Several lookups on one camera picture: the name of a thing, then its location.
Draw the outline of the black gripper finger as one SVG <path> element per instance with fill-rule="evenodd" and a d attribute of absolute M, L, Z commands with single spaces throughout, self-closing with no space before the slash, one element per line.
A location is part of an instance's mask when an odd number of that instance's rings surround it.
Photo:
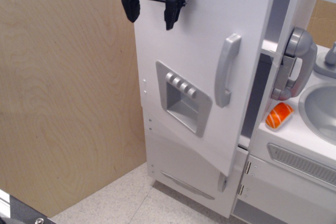
<path fill-rule="evenodd" d="M 166 0 L 165 1 L 165 11 L 164 20 L 166 23 L 166 30 L 171 30 L 178 21 L 181 8 L 183 7 L 182 0 Z"/>
<path fill-rule="evenodd" d="M 140 15 L 139 0 L 121 0 L 128 20 L 134 23 Z"/>

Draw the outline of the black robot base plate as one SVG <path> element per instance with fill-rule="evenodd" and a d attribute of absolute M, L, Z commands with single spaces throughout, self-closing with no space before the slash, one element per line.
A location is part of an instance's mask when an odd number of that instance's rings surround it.
<path fill-rule="evenodd" d="M 1 223 L 55 224 L 50 218 L 1 190 Z"/>

